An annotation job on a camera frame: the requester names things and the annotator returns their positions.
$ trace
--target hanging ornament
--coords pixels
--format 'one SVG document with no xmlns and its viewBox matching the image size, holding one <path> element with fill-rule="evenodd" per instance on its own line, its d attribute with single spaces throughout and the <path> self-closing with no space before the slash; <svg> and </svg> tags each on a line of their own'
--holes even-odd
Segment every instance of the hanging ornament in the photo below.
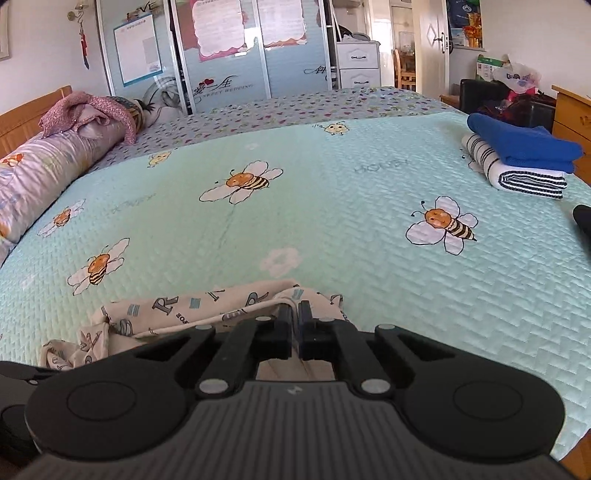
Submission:
<svg viewBox="0 0 591 480">
<path fill-rule="evenodd" d="M 84 58 L 84 65 L 86 67 L 86 70 L 90 69 L 90 66 L 88 65 L 88 57 L 87 57 L 87 48 L 88 45 L 86 44 L 86 35 L 84 35 L 84 27 L 82 26 L 82 20 L 80 21 L 80 43 L 82 45 L 82 57 Z"/>
</svg>

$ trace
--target folded blue towel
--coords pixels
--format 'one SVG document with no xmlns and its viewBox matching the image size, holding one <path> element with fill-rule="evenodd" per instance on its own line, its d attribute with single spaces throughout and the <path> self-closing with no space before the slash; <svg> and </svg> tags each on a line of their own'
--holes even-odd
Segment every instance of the folded blue towel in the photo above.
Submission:
<svg viewBox="0 0 591 480">
<path fill-rule="evenodd" d="M 574 172 L 573 161 L 583 156 L 575 142 L 553 137 L 544 127 L 523 128 L 473 113 L 468 127 L 480 135 L 505 165 Z"/>
</svg>

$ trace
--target cartoon bee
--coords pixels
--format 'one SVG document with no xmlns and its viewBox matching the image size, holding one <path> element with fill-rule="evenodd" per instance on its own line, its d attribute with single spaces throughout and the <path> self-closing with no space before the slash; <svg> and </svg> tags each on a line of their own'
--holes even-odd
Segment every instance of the cartoon bee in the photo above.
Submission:
<svg viewBox="0 0 591 480">
<path fill-rule="evenodd" d="M 129 238 L 117 242 L 107 253 L 101 253 L 98 257 L 91 257 L 90 263 L 85 265 L 71 277 L 68 278 L 68 285 L 75 287 L 72 295 L 78 295 L 85 291 L 91 284 L 98 285 L 105 275 L 113 273 L 121 265 L 124 258 L 121 256 L 129 245 Z"/>
<path fill-rule="evenodd" d="M 50 236 L 53 232 L 55 232 L 58 228 L 63 227 L 70 221 L 70 219 L 74 218 L 83 210 L 82 205 L 84 205 L 85 201 L 86 199 L 82 199 L 79 202 L 76 202 L 71 207 L 64 208 L 61 211 L 61 213 L 59 213 L 53 218 L 51 222 L 49 222 L 45 227 L 39 230 L 37 235 L 46 238 Z"/>
<path fill-rule="evenodd" d="M 439 197 L 434 209 L 418 213 L 424 215 L 425 220 L 411 225 L 406 233 L 408 241 L 414 245 L 434 245 L 443 240 L 447 253 L 459 255 L 464 250 L 464 240 L 476 241 L 472 229 L 478 219 L 471 213 L 460 216 L 460 207 L 449 197 Z"/>
<path fill-rule="evenodd" d="M 215 202 L 230 197 L 230 203 L 233 205 L 243 202 L 252 192 L 268 187 L 270 180 L 276 179 L 283 173 L 280 168 L 267 170 L 268 167 L 269 164 L 266 161 L 257 160 L 249 163 L 240 173 L 234 174 L 232 170 L 230 178 L 226 180 L 224 185 L 206 191 L 199 197 L 199 200 Z"/>
<path fill-rule="evenodd" d="M 10 234 L 10 227 L 5 223 L 0 222 L 0 238 L 7 238 Z"/>
<path fill-rule="evenodd" d="M 170 156 L 171 152 L 162 152 L 162 153 L 156 153 L 154 155 L 150 155 L 149 159 L 150 161 L 148 162 L 148 168 L 153 168 L 156 165 L 158 165 L 160 162 L 163 162 L 164 160 L 166 160 L 169 156 Z"/>
<path fill-rule="evenodd" d="M 19 166 L 25 154 L 17 153 L 0 160 L 0 183 L 8 184 L 14 177 L 15 168 Z"/>
<path fill-rule="evenodd" d="M 324 129 L 324 131 L 330 133 L 331 135 L 344 135 L 349 131 L 349 129 L 343 122 L 336 122 L 335 124 L 330 124 L 328 127 Z"/>
</svg>

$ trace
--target pink poster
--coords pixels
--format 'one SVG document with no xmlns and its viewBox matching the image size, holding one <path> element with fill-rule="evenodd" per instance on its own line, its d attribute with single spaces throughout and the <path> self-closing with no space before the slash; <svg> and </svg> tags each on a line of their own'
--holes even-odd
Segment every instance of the pink poster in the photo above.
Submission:
<svg viewBox="0 0 591 480">
<path fill-rule="evenodd" d="M 240 0 L 190 0 L 190 5 L 199 60 L 246 49 Z"/>
<path fill-rule="evenodd" d="M 306 43 L 301 0 L 258 0 L 257 4 L 265 47 Z"/>
</svg>

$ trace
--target wooden cabinet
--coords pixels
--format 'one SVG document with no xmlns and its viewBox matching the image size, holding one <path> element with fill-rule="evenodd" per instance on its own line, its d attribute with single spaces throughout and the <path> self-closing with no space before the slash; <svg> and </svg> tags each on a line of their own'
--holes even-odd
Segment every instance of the wooden cabinet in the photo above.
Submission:
<svg viewBox="0 0 591 480">
<path fill-rule="evenodd" d="M 340 88 L 379 87 L 379 44 L 347 39 L 336 44 Z"/>
<path fill-rule="evenodd" d="M 591 99 L 552 85 L 558 91 L 552 134 L 583 147 L 575 165 L 575 175 L 591 184 Z"/>
</svg>

